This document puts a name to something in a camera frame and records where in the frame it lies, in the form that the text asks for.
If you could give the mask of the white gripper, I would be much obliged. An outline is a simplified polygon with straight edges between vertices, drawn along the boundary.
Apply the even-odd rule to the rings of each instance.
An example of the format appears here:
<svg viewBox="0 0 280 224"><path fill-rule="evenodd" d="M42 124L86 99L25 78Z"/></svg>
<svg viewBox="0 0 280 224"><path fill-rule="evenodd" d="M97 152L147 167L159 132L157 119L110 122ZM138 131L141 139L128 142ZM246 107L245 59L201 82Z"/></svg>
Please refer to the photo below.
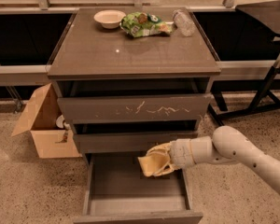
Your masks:
<svg viewBox="0 0 280 224"><path fill-rule="evenodd" d="M156 145L147 151L147 156L170 155L171 162L156 162L152 165L153 176L168 175L178 169L187 169L195 165L189 139L177 139L171 143Z"/></svg>

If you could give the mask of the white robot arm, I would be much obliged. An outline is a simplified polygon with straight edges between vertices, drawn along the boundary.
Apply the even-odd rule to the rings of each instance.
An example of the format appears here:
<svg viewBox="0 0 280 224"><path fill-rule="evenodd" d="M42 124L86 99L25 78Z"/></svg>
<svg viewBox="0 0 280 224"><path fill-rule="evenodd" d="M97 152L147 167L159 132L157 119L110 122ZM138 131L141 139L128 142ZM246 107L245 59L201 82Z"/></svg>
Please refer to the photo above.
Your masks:
<svg viewBox="0 0 280 224"><path fill-rule="evenodd" d="M177 139L157 145L138 160L145 176L167 175L199 163L239 162L280 195L280 161L265 154L230 126L216 128L213 137Z"/></svg>

